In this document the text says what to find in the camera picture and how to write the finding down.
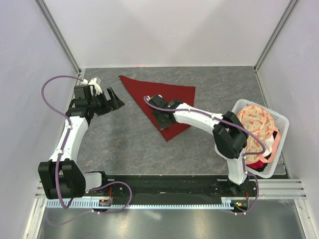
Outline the dark red cloth napkin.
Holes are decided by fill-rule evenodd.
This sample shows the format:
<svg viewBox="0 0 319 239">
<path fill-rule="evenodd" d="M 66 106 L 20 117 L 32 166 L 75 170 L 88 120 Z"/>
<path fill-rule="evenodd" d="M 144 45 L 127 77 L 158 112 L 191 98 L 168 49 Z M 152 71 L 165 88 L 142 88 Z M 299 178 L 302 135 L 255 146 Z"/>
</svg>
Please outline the dark red cloth napkin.
<svg viewBox="0 0 319 239">
<path fill-rule="evenodd" d="M 150 119 L 156 129 L 163 136 L 165 141 L 173 139 L 178 134 L 182 133 L 190 126 L 187 124 L 173 124 L 167 129 L 161 130 L 158 126 L 155 117 L 152 115 L 153 110 L 145 103 L 145 96 L 161 95 L 166 101 L 180 100 L 190 106 L 194 106 L 195 87 L 194 86 L 180 86 L 165 83 L 147 82 L 131 79 L 124 75 L 119 76 L 122 84 L 138 104 L 145 115 Z"/>
</svg>

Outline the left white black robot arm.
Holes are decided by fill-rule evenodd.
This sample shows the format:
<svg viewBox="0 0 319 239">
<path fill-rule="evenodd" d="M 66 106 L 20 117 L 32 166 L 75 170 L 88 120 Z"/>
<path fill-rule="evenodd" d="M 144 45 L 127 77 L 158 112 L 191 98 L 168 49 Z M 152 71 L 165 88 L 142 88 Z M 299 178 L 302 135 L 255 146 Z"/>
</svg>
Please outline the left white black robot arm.
<svg viewBox="0 0 319 239">
<path fill-rule="evenodd" d="M 94 116 L 102 116 L 124 106 L 111 87 L 106 92 L 96 85 L 79 85 L 74 88 L 64 131 L 55 152 L 38 166 L 38 173 L 48 199 L 80 198 L 93 190 L 104 196 L 109 183 L 103 171 L 82 173 L 76 164 L 83 136 Z"/>
</svg>

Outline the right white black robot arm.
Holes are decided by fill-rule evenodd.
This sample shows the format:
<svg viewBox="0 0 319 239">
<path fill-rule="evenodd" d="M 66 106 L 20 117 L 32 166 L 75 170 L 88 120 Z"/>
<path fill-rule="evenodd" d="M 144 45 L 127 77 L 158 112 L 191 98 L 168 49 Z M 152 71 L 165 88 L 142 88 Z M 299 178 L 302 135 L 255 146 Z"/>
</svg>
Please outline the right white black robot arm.
<svg viewBox="0 0 319 239">
<path fill-rule="evenodd" d="M 168 102 L 161 95 L 145 96 L 144 101 L 153 110 L 152 115 L 161 130 L 175 124 L 186 124 L 212 135 L 216 153 L 227 162 L 229 192 L 240 196 L 246 191 L 248 172 L 244 153 L 249 134 L 233 112 L 210 113 L 180 100 Z"/>
</svg>

